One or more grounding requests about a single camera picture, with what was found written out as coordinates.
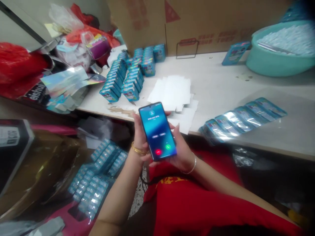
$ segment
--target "floor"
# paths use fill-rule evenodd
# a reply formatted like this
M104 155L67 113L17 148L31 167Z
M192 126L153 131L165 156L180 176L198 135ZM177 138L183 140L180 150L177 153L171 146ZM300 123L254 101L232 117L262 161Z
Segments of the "floor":
M145 169L143 169L143 171L142 171L142 178L145 182L147 182L147 171ZM141 179L139 178L138 187L136 190L134 201L133 201L132 206L131 206L129 217L133 216L139 210L139 208L142 206L144 192L145 192L143 189L146 190L147 186L145 184L142 184Z

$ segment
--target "brown cardboard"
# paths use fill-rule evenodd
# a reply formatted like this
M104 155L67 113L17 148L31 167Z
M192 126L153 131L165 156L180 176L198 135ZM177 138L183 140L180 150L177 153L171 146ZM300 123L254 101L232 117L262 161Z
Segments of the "brown cardboard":
M58 183L54 193L51 194L48 200L44 200L42 204L47 204L57 200L64 200L69 197L67 191L73 178L77 174L81 165L90 160L91 153L88 151L85 141L77 140L76 142L78 143L79 148L74 155L75 158L71 164L70 169L65 172L65 176L63 176L62 181Z
M227 51L253 32L276 24L290 0L108 0L130 52L159 43L168 56Z
M62 139L48 131L34 131L35 139L6 193L0 198L0 215L8 211L35 184L41 168L50 160Z
M47 194L76 157L76 139L36 130L35 140L0 198L0 222L12 220Z

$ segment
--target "phone screen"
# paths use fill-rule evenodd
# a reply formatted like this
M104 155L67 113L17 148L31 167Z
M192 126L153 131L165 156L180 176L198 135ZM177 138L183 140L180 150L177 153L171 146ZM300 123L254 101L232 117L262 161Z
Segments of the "phone screen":
M142 107L139 113L153 160L176 155L176 145L162 103Z

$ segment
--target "purple package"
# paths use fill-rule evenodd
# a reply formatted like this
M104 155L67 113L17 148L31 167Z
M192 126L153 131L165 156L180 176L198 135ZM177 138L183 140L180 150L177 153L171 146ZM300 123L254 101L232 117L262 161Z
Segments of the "purple package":
M111 49L107 39L100 34L97 34L94 40L86 47L94 60L100 58Z

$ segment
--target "woman's right hand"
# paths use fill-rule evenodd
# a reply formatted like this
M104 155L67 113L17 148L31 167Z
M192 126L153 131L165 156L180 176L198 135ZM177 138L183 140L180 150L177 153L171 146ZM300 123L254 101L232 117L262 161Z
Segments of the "woman's right hand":
M149 166L153 167L159 165L163 161L167 161L184 173L190 172L195 164L195 155L192 153L183 136L181 135L179 131L179 125L175 127L173 135L176 141L177 155L159 162L152 162ZM146 155L142 157L142 160L146 161L150 158L151 155Z

